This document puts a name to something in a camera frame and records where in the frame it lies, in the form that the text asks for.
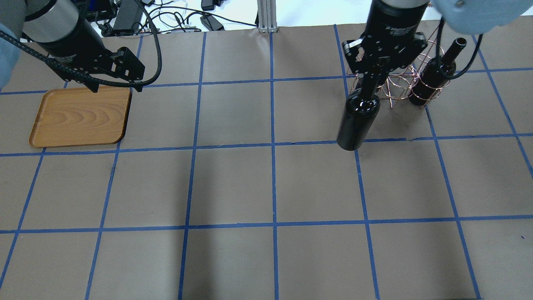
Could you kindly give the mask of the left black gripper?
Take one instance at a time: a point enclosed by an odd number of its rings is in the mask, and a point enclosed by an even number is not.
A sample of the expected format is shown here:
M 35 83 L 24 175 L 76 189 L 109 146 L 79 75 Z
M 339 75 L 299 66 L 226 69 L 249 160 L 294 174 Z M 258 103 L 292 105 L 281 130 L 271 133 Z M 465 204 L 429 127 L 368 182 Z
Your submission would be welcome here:
M 108 50 L 86 19 L 78 19 L 64 38 L 38 42 L 38 45 L 63 66 L 81 73 L 105 74 L 130 83 L 139 83 L 144 77 L 145 66 L 136 55 L 126 46 L 114 53 Z M 100 80 L 97 78 L 84 77 L 81 83 L 93 93 L 99 91 Z

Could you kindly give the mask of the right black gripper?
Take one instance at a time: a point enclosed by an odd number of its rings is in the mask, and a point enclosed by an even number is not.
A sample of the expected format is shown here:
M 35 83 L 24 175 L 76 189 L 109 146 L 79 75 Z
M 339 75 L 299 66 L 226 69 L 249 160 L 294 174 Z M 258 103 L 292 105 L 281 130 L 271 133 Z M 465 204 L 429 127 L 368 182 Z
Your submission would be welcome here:
M 428 46 L 417 32 L 428 0 L 373 0 L 366 27 L 357 40 L 346 40 L 342 48 L 353 74 L 363 74 L 361 106 L 379 103 L 377 87 L 383 74 L 406 68 Z

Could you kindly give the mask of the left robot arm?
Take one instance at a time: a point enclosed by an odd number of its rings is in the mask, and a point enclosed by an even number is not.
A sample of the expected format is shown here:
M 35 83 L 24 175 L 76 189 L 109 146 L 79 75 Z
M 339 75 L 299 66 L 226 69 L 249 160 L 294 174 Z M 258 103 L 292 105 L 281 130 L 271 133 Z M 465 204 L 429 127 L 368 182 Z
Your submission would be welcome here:
M 93 74 L 119 78 L 111 87 L 126 84 L 141 91 L 145 66 L 123 46 L 110 51 L 91 23 L 70 0 L 2 0 L 1 87 L 6 87 L 21 48 L 13 44 L 26 38 L 37 43 L 51 62 L 48 67 L 65 82 L 72 80 L 97 92 L 101 80 Z

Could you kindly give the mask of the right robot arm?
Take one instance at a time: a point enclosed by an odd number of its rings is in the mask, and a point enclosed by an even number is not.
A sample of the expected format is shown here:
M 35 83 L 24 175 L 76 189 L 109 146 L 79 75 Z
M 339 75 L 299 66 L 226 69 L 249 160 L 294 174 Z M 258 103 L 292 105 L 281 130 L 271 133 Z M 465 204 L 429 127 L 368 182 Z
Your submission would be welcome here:
M 506 25 L 532 6 L 531 0 L 373 0 L 360 38 L 347 40 L 342 48 L 359 87 L 347 103 L 369 104 L 376 100 L 377 87 L 390 73 L 409 66 L 428 46 L 417 32 L 421 19 L 432 5 L 455 32 L 482 35 Z

